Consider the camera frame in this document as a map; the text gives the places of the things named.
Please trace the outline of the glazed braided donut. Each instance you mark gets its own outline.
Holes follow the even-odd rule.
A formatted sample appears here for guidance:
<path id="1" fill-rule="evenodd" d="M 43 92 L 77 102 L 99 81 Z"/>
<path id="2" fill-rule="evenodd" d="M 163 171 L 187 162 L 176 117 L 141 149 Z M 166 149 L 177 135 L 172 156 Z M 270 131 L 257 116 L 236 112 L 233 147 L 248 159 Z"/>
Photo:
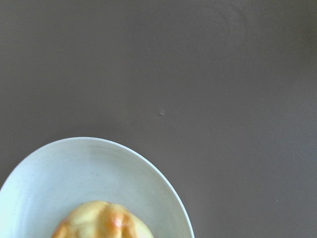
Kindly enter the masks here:
<path id="1" fill-rule="evenodd" d="M 72 210 L 57 226 L 53 238 L 152 238 L 145 223 L 124 206 L 90 201 Z"/>

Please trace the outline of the white round plate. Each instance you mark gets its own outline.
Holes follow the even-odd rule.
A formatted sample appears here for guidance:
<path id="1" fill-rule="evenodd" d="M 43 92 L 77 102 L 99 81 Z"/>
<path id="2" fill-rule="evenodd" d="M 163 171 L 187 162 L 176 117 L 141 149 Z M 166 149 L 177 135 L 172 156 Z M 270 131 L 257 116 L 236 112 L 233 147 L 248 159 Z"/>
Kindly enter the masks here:
<path id="1" fill-rule="evenodd" d="M 192 238 L 175 189 L 147 159 L 118 143 L 92 137 L 47 144 L 22 160 L 0 190 L 3 238 L 49 238 L 82 203 L 123 205 L 156 238 Z"/>

